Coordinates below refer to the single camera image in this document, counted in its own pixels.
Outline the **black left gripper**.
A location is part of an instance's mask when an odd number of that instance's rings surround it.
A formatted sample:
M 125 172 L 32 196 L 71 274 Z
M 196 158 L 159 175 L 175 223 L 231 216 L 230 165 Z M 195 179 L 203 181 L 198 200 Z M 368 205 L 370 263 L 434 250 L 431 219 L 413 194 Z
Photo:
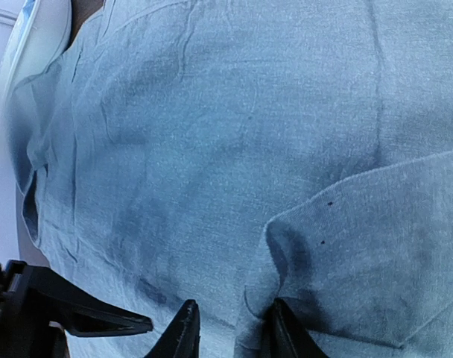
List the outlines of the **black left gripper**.
M 73 336 L 151 332 L 150 318 L 84 292 L 52 269 L 23 261 L 0 263 L 0 357 L 67 357 Z

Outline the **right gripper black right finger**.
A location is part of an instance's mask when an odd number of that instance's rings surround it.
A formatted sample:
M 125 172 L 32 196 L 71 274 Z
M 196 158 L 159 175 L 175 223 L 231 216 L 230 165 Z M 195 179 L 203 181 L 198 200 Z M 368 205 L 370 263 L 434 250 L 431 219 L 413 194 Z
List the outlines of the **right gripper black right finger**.
M 266 357 L 327 358 L 284 300 L 275 300 L 266 318 Z

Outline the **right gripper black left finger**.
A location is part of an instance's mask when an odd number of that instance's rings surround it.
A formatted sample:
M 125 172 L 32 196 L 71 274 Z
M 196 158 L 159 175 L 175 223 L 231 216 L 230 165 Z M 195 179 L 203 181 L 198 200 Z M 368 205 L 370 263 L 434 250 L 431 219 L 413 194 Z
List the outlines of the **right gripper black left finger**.
M 200 310 L 195 300 L 186 300 L 145 358 L 198 358 Z

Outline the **grey long sleeve shirt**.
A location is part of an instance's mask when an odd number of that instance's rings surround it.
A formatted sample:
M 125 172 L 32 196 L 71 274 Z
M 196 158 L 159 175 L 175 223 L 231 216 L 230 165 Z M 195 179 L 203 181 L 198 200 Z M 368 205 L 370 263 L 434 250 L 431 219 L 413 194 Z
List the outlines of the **grey long sleeve shirt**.
M 331 357 L 453 357 L 453 1 L 107 1 L 8 107 L 53 270 L 202 357 L 283 297 Z

